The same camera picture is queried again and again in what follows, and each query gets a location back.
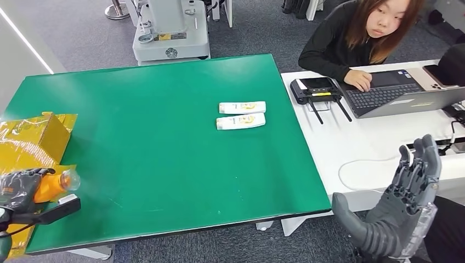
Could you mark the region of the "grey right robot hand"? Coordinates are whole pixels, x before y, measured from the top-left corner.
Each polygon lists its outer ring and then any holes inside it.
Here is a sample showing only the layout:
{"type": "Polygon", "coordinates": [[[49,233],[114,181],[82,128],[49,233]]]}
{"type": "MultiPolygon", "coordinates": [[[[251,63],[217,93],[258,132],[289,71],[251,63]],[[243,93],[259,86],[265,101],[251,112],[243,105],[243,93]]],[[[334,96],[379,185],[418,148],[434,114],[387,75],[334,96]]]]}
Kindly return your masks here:
{"type": "Polygon", "coordinates": [[[426,134],[413,145],[413,156],[406,146],[400,146],[401,158],[392,183],[365,220],[349,209],[344,194],[332,195],[334,215],[351,235],[352,243],[363,251],[398,257],[412,237],[422,208],[434,202],[441,173],[437,144],[426,134]]]}

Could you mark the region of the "person's right hand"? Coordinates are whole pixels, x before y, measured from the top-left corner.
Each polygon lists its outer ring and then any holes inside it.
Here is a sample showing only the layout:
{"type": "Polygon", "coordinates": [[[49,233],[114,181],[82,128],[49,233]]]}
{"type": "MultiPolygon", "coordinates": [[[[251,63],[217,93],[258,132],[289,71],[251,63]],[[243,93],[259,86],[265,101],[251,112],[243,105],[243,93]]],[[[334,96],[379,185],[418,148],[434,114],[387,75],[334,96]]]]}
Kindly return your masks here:
{"type": "Polygon", "coordinates": [[[343,81],[361,92],[367,92],[371,88],[372,75],[365,71],[349,70],[343,81]]]}

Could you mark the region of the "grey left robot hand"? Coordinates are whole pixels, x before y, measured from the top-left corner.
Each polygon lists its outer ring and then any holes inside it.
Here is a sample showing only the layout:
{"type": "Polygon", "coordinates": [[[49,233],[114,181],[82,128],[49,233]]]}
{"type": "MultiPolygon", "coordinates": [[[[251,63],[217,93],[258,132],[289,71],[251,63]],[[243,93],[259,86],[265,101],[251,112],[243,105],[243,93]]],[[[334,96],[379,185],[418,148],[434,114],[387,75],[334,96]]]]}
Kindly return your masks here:
{"type": "Polygon", "coordinates": [[[43,177],[55,174],[53,168],[32,168],[13,171],[1,176],[1,208],[9,216],[30,214],[42,208],[34,201],[43,177]]]}

